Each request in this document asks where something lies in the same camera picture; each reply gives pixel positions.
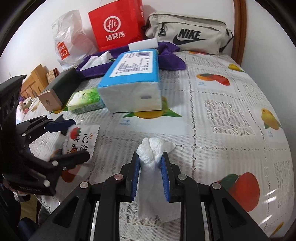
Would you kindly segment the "left hand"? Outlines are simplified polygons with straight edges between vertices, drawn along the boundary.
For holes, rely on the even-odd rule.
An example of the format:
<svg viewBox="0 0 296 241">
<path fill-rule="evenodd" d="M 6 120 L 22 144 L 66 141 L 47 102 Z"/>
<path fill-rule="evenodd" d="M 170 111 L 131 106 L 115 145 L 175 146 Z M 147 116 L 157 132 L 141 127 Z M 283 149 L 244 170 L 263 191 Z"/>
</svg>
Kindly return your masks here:
<svg viewBox="0 0 296 241">
<path fill-rule="evenodd" d="M 13 188 L 11 188 L 11 186 L 8 184 L 8 182 L 6 180 L 3 180 L 3 185 L 8 189 L 11 190 L 14 194 L 14 198 L 16 201 L 18 202 L 27 202 L 31 199 L 31 195 L 28 193 L 24 193 L 21 191 L 17 191 Z"/>
</svg>

